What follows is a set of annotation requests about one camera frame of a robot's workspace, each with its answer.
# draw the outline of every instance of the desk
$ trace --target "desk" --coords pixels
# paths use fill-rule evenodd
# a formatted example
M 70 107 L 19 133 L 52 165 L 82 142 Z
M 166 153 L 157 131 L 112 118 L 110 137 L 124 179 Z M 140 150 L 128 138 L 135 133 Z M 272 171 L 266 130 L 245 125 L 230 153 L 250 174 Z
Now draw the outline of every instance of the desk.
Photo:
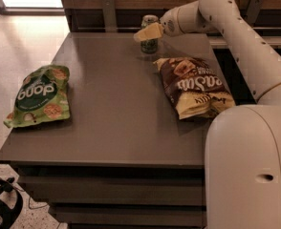
M 204 226 L 210 121 L 178 120 L 152 64 L 170 56 L 202 57 L 225 82 L 204 34 L 144 54 L 129 33 L 70 33 L 54 63 L 70 68 L 72 117 L 13 129 L 0 163 L 71 228 Z

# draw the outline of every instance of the can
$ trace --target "can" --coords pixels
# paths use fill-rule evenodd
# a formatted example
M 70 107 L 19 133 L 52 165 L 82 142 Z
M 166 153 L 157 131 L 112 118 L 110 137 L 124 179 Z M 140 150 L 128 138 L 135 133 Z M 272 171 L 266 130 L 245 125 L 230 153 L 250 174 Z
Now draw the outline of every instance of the can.
M 141 28 L 144 29 L 154 22 L 159 22 L 158 16 L 152 14 L 145 15 L 141 21 Z M 142 52 L 154 53 L 158 50 L 158 39 L 142 41 L 140 42 L 140 48 Z

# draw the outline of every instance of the chip bag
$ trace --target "chip bag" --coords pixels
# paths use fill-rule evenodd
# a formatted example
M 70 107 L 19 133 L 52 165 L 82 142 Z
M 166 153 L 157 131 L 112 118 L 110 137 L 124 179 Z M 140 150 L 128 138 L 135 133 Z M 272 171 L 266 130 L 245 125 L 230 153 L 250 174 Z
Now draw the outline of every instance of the chip bag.
M 29 74 L 23 81 L 13 112 L 4 120 L 7 127 L 26 127 L 70 117 L 65 66 L 47 65 Z
M 154 64 L 179 119 L 214 118 L 235 105 L 232 95 L 202 58 L 161 58 Z

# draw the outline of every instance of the green chip bag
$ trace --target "green chip bag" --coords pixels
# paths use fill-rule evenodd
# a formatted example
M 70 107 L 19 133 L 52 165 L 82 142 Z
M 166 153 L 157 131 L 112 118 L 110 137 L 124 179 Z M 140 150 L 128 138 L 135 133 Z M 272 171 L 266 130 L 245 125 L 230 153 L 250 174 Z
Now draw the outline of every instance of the green chip bag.
M 70 117 L 65 66 L 47 65 L 29 74 L 23 81 L 14 110 L 4 121 L 7 127 L 26 127 Z

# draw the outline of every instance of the floor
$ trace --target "floor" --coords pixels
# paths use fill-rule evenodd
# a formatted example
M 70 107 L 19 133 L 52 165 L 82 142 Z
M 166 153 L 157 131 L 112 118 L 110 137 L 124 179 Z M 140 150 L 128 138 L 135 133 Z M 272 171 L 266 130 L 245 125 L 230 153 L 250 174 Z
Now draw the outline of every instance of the floor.
M 68 33 L 64 16 L 0 15 L 0 148 L 11 131 L 3 120 L 11 111 L 23 78 L 51 63 Z M 0 165 L 0 177 L 17 178 L 17 174 L 10 166 Z M 45 203 L 31 200 L 30 209 L 30 197 L 25 192 L 22 196 L 24 207 L 12 229 L 67 228 L 66 224 L 59 224 L 48 214 Z

